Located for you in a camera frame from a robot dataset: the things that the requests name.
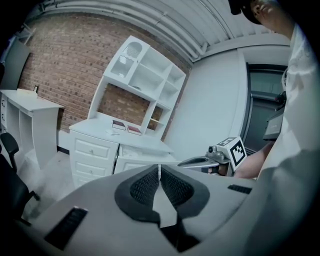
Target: person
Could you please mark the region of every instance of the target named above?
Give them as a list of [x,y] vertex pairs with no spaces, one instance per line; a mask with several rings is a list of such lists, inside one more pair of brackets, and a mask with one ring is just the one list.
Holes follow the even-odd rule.
[[275,0],[242,0],[241,11],[254,24],[286,36],[290,40],[281,133],[276,142],[250,155],[235,172],[237,178],[256,178],[266,168],[276,167],[303,150],[320,149],[320,77],[312,48],[291,16]]

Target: cap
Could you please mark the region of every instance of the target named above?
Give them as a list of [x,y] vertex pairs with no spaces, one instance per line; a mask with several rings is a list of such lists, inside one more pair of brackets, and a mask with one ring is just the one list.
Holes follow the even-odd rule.
[[241,1],[241,11],[243,13],[243,15],[252,23],[254,24],[258,24],[261,25],[261,23],[255,18],[252,10],[251,10],[251,6],[250,6],[250,2],[251,0],[243,0]]
[[243,15],[252,23],[260,25],[261,23],[255,18],[253,12],[251,11],[250,2],[251,0],[228,0],[230,5],[230,10],[233,15],[238,15],[243,13]]

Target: white ceiling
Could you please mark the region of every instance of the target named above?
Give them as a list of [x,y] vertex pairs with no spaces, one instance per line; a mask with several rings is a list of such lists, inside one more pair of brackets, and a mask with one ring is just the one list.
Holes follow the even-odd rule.
[[249,22],[243,14],[232,15],[228,0],[45,0],[42,9],[125,20],[160,37],[193,62],[239,47],[289,44],[284,36]]

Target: small box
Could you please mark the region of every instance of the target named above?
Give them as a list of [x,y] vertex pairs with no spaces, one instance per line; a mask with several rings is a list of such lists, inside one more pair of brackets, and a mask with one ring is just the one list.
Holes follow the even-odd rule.
[[224,156],[230,159],[235,171],[247,158],[245,146],[240,137],[229,137],[216,145],[217,151],[223,152]]

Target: brick wall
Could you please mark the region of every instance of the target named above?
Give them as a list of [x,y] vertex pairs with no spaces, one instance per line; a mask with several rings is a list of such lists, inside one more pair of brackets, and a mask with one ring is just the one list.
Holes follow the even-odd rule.
[[[191,67],[172,48],[118,19],[84,13],[59,14],[39,18],[29,26],[36,32],[28,42],[31,54],[18,87],[33,90],[37,85],[40,97],[63,105],[58,129],[66,132],[69,126],[87,118],[104,70],[130,35],[150,44],[187,75],[190,73]],[[137,125],[142,123],[147,100],[113,85],[106,91],[99,112]]]

